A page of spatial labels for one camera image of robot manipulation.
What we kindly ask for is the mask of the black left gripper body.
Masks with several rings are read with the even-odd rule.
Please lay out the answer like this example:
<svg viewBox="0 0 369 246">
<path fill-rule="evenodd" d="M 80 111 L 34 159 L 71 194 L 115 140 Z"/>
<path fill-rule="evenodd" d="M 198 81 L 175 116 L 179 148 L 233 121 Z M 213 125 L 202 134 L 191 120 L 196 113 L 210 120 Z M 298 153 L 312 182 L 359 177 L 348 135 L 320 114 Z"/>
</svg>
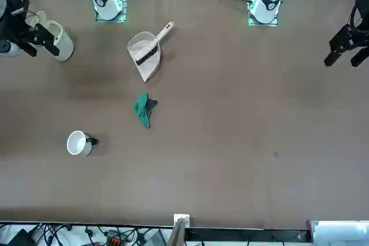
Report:
<svg viewBox="0 0 369 246">
<path fill-rule="evenodd" d="M 350 21 L 348 45 L 349 47 L 368 47 L 368 20 L 362 20 L 358 26 Z"/>
</svg>

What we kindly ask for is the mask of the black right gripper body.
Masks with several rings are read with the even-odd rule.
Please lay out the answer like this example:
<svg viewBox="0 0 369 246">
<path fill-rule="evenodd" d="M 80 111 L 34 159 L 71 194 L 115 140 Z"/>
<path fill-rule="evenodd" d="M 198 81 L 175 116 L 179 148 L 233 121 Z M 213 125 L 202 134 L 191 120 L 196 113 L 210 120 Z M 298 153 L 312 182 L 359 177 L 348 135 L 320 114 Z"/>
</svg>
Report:
<svg viewBox="0 0 369 246">
<path fill-rule="evenodd" d="M 22 17 L 1 19 L 1 40 L 13 43 L 29 43 L 35 36 L 35 28 L 28 25 Z"/>
</svg>

